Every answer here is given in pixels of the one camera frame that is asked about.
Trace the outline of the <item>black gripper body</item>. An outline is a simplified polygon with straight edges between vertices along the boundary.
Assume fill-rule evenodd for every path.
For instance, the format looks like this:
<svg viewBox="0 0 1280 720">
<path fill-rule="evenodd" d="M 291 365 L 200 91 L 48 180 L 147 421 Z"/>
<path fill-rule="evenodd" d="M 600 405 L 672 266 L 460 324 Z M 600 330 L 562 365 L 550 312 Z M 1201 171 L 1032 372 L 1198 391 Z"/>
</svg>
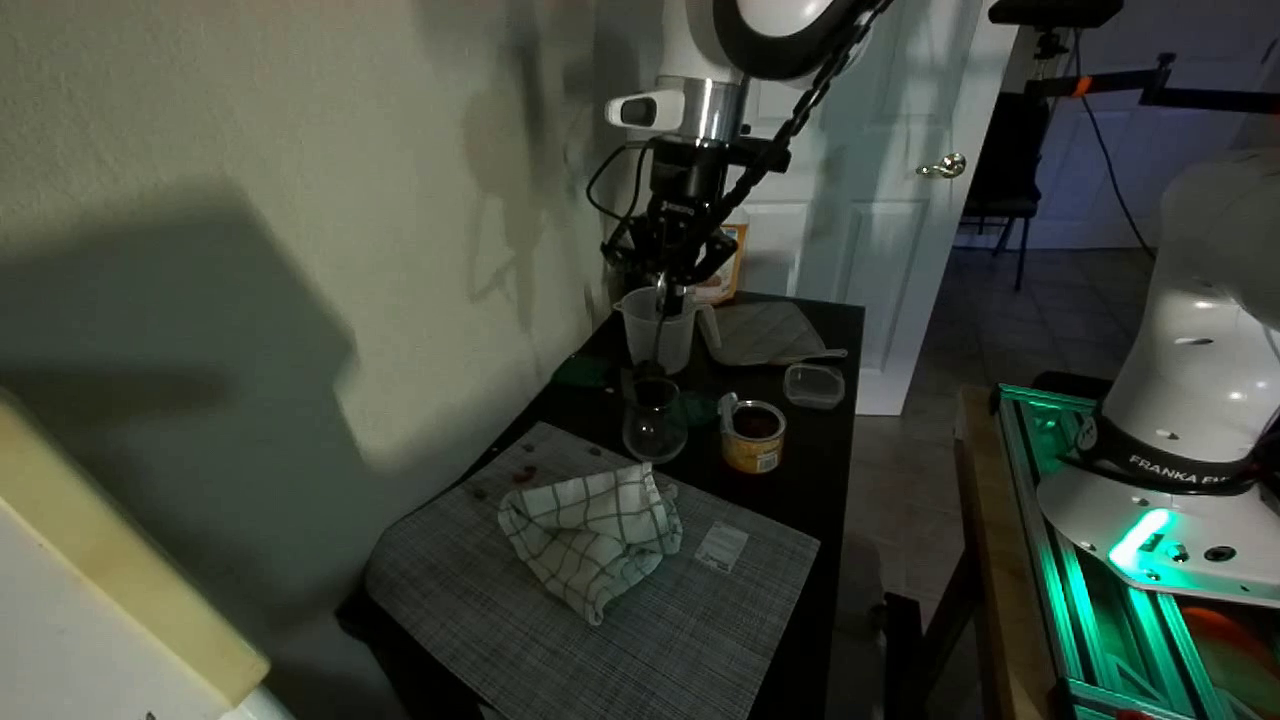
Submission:
<svg viewBox="0 0 1280 720">
<path fill-rule="evenodd" d="M 641 185 L 650 187 L 650 207 L 622 211 L 604 258 L 645 280 L 700 286 L 731 258 L 720 223 L 770 171 L 790 163 L 783 142 L 731 142 L 723 147 L 645 142 Z"/>
</svg>

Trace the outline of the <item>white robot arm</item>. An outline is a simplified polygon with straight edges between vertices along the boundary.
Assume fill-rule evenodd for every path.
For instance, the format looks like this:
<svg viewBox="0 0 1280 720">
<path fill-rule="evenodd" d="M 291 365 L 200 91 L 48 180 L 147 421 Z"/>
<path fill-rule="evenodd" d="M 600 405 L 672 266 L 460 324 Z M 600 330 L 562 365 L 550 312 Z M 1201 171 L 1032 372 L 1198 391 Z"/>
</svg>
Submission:
<svg viewBox="0 0 1280 720">
<path fill-rule="evenodd" d="M 663 59 L 607 121 L 658 142 L 651 205 L 604 245 L 661 292 L 731 258 L 723 221 L 794 142 L 745 130 L 756 81 L 809 116 L 894 0 L 661 0 Z M 1280 158 L 1198 163 L 1165 192 L 1144 324 L 1106 405 L 1036 486 L 1041 517 L 1137 589 L 1269 604 L 1280 508 L 1249 457 L 1280 421 Z"/>
</svg>

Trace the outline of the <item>green robot base frame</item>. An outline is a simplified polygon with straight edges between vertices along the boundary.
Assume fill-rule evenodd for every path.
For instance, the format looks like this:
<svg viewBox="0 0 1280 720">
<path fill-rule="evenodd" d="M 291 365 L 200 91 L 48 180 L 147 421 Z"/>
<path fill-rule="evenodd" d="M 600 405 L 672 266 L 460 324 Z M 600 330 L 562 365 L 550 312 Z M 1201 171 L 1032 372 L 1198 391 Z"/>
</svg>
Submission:
<svg viewBox="0 0 1280 720">
<path fill-rule="evenodd" d="M 1041 479 L 1061 469 L 1093 405 L 1003 384 L 995 408 L 1055 663 L 1055 714 L 1064 720 L 1280 720 L 1273 608 L 1133 589 L 1036 508 Z"/>
</svg>

